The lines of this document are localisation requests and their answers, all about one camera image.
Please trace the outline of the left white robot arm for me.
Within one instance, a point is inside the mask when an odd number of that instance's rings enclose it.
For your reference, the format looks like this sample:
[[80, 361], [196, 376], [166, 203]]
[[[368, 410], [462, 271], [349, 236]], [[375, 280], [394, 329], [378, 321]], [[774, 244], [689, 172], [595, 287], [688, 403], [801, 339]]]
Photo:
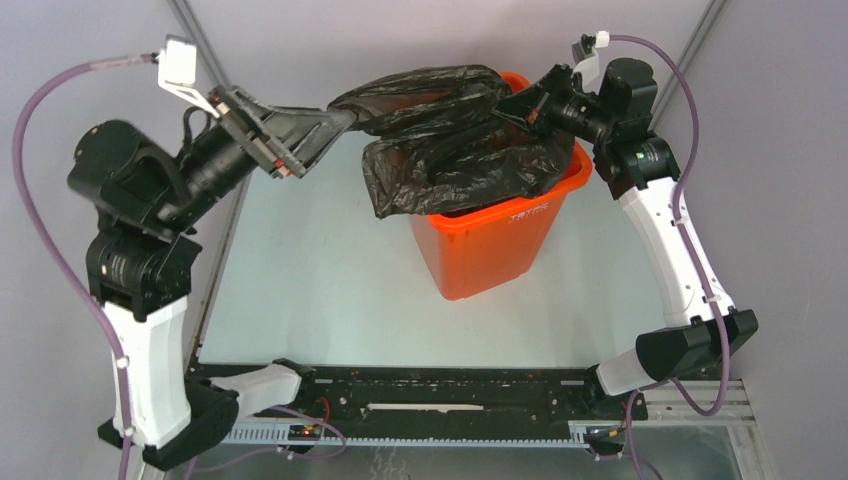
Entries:
[[279, 359], [232, 376], [186, 371], [182, 328], [200, 253], [196, 223], [253, 171], [302, 177], [346, 133], [344, 110], [262, 103], [238, 87], [187, 92], [202, 130], [183, 131], [169, 154], [133, 124], [109, 120], [79, 141], [69, 187], [95, 207], [85, 257], [88, 290], [120, 346], [113, 418], [99, 436], [139, 446], [168, 471], [218, 445], [234, 424], [281, 406], [304, 416], [316, 403], [310, 368]]

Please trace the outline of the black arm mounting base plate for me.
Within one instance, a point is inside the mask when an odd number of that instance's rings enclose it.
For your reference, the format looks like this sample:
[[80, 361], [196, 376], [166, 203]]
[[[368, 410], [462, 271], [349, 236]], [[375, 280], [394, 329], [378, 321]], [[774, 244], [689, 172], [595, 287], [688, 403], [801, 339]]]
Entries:
[[617, 427], [627, 397], [606, 397], [583, 369], [301, 366], [292, 408], [343, 434], [566, 438]]

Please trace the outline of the black plastic trash bag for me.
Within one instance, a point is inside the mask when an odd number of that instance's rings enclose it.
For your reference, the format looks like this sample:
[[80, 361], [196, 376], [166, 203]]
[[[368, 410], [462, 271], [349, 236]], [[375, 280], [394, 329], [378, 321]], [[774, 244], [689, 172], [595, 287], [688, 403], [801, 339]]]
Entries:
[[515, 198], [533, 199], [562, 180], [575, 138], [534, 135], [497, 117], [511, 87], [484, 65], [427, 67], [349, 90], [331, 111], [373, 140], [362, 172], [376, 218], [465, 214]]

